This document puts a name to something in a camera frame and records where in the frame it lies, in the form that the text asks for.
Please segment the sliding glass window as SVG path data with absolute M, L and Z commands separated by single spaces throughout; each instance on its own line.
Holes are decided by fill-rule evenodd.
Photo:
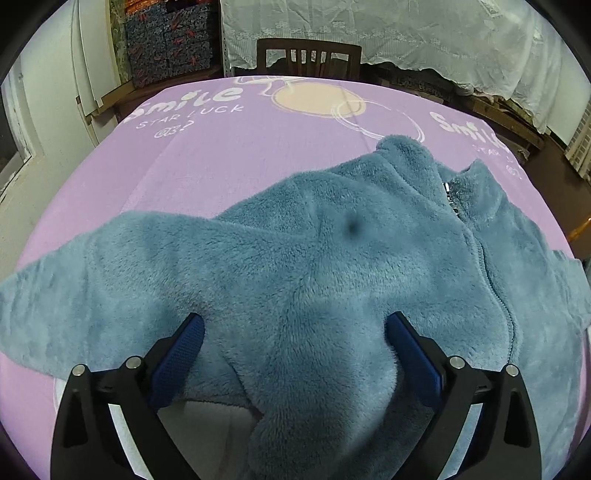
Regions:
M 1 193 L 32 158 L 29 119 L 22 64 L 17 58 L 1 83 Z

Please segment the white lace cover cloth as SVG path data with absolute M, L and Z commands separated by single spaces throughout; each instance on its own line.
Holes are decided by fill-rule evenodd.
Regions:
M 573 53 L 526 1 L 224 1 L 221 22 L 229 68 L 254 68 L 260 38 L 355 44 L 365 63 L 431 69 L 469 93 L 511 100 L 539 132 L 558 126 L 572 94 L 566 138 L 589 97 Z

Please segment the dark wooden chair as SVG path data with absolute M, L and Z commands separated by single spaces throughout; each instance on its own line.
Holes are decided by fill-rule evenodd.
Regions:
M 256 41 L 256 73 L 359 81 L 362 47 L 295 38 Z

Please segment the wooden low shelf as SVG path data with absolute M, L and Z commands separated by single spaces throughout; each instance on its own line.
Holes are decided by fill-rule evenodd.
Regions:
M 547 134 L 539 133 L 530 116 L 512 100 L 474 93 L 445 79 L 433 69 L 404 70 L 386 62 L 363 64 L 361 79 L 367 83 L 418 95 L 487 121 L 502 140 L 529 152 L 545 147 Z

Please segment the pink smile bed sheet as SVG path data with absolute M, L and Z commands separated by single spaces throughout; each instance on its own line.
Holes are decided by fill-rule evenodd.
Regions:
M 328 170 L 373 153 L 391 136 L 414 140 L 456 172 L 483 163 L 508 200 L 533 221 L 541 205 L 536 191 L 511 150 L 482 120 L 373 85 L 242 77 L 173 87 L 137 107 L 50 203 L 34 232 L 27 265 L 128 211 L 212 219 L 291 176 Z M 145 356 L 151 347 L 109 369 L 77 363 L 65 378 L 45 374 L 43 386 L 22 388 L 16 414 L 3 421 L 39 477 L 50 475 L 58 402 L 53 386 L 74 367 L 84 378 L 104 378 L 128 358 Z M 522 371 L 514 363 L 488 371 L 495 375 L 493 390 L 483 406 L 471 406 L 440 477 L 468 468 L 477 478 L 505 479 L 512 451 L 535 448 L 541 454 Z M 180 440 L 181 455 L 195 473 L 204 473 L 228 442 L 231 410 L 256 418 L 253 428 L 239 437 L 246 454 L 239 475 L 254 479 L 249 474 L 249 439 L 259 411 L 183 399 L 179 392 L 159 412 L 167 416 L 170 434 Z

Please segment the blue fleece jacket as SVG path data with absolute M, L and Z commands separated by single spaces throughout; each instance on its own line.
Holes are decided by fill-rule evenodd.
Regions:
M 212 219 L 128 211 L 1 286 L 1 349 L 65 378 L 109 369 L 204 318 L 180 397 L 253 408 L 254 479 L 384 479 L 430 414 L 385 338 L 400 311 L 472 366 L 523 373 L 542 475 L 580 415 L 590 286 L 488 168 L 403 136 L 301 173 Z

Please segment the white leaning boards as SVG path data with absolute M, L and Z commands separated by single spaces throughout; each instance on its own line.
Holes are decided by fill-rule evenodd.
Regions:
M 106 97 L 121 85 L 108 1 L 72 3 L 71 48 L 74 79 L 85 116 L 100 116 L 113 104 Z

